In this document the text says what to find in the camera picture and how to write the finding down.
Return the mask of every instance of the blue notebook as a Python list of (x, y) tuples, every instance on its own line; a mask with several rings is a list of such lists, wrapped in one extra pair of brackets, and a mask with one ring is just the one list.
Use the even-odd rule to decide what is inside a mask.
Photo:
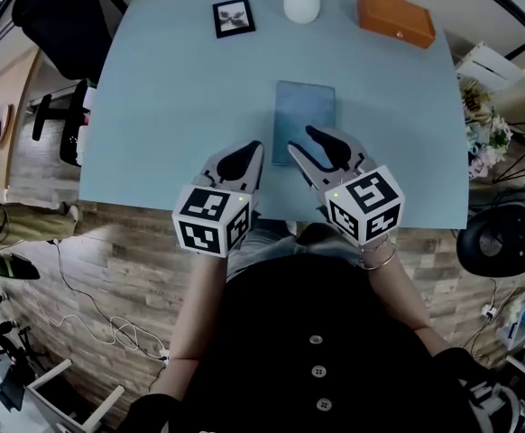
[(335, 89), (322, 85), (277, 82), (272, 137), (272, 163), (292, 165), (287, 144), (292, 141), (305, 148), (318, 163), (332, 165), (323, 151), (305, 132), (307, 125), (335, 128)]

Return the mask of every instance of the white cable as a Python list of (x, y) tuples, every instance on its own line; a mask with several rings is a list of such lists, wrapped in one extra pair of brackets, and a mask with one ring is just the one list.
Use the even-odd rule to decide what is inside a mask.
[[(34, 296), (34, 298), (36, 299), (36, 301), (38, 302), (38, 305), (40, 306), (41, 310), (42, 310), (42, 313), (44, 315), (44, 317), (46, 317), (54, 326), (56, 327), (60, 327), (62, 324), (64, 324), (64, 321), (68, 318), (76, 318), (78, 319), (82, 325), (84, 326), (84, 328), (87, 330), (87, 332), (92, 336), (92, 338), (94, 338), (98, 343), (100, 343), (101, 345), (114, 345), (116, 342), (118, 342), (120, 345), (122, 345), (125, 349), (129, 350), (129, 351), (137, 351), (139, 348), (138, 348), (138, 332), (142, 332), (143, 334), (146, 334), (148, 336), (152, 336), (154, 338), (156, 338), (156, 341), (158, 341), (158, 343), (161, 344), (162, 346), (162, 350), (166, 352), (166, 348), (163, 344), (163, 342), (154, 334), (151, 334), (150, 332), (144, 330), (144, 329), (141, 329), (139, 328), (138, 326), (135, 326), (132, 322), (130, 322), (128, 319), (126, 318), (122, 318), (120, 316), (112, 316), (110, 318), (110, 333), (112, 334), (112, 341), (111, 342), (105, 342), (105, 341), (102, 341), (100, 340), (100, 338), (98, 338), (97, 336), (95, 336), (91, 331), (90, 329), (88, 328), (88, 326), (86, 325), (86, 322), (84, 322), (84, 320), (80, 317), (80, 316), (77, 316), (75, 314), (69, 314), (67, 316), (65, 316), (64, 318), (62, 318), (61, 322), (56, 322), (54, 319), (52, 319), (50, 316), (48, 316), (48, 314), (46, 313), (44, 307), (42, 306), (41, 302), (40, 302), (40, 299), (38, 298), (38, 295), (36, 295), (36, 291), (34, 290), (34, 287), (28, 282), (28, 281), (24, 281), (24, 283), (30, 287), (30, 291), (32, 292), (32, 295)], [(116, 327), (112, 325), (112, 321), (114, 319), (122, 319), (125, 323), (120, 326), (120, 327)], [(125, 342), (123, 342), (120, 338), (118, 338), (117, 334), (118, 332), (121, 332), (123, 331), (123, 328), (125, 327), (128, 327), (128, 326), (131, 326), (134, 330), (134, 343), (136, 344), (136, 347), (135, 348), (132, 348), (131, 346), (127, 345)], [(157, 356), (155, 359), (159, 359), (161, 358), (162, 355), (159, 355)]]
[(495, 314), (495, 316), (493, 316), (493, 319), (497, 319), (501, 315), (501, 313), (503, 312), (503, 308), (507, 306), (507, 302), (513, 297), (513, 295), (515, 294), (515, 292), (517, 292), (517, 290), (524, 290), (524, 288), (521, 286), (518, 286), (515, 289), (513, 289), (509, 293), (509, 295), (507, 295), (507, 297), (505, 297), (502, 300), (501, 305), (499, 305), (499, 309), (497, 310), (497, 313)]

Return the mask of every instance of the light blue table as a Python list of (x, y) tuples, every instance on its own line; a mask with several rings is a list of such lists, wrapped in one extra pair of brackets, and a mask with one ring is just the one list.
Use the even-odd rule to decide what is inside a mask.
[(266, 149), (258, 210), (322, 221), (298, 171), (271, 165), (277, 80), (336, 89), (336, 127), (401, 184), (406, 227), (462, 228), (467, 149), (456, 73), (442, 31), (422, 50), (357, 25), (355, 0), (321, 0), (297, 25), (282, 0), (250, 0), (256, 32), (217, 39), (212, 4), (135, 0), (102, 72), (80, 197), (172, 209), (207, 157), (232, 143)]

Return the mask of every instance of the small photo in frame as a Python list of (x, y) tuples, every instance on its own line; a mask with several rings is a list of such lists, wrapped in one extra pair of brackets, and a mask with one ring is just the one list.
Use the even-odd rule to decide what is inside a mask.
[(212, 5), (215, 14), (216, 37), (253, 32), (254, 20), (248, 0), (231, 0)]

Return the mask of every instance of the flowers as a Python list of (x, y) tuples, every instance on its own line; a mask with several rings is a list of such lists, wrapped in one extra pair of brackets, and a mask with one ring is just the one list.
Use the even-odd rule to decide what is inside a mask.
[(459, 90), (465, 113), (469, 179), (486, 177), (504, 159), (511, 143), (511, 129), (496, 113), (491, 97), (474, 78), (460, 78)]

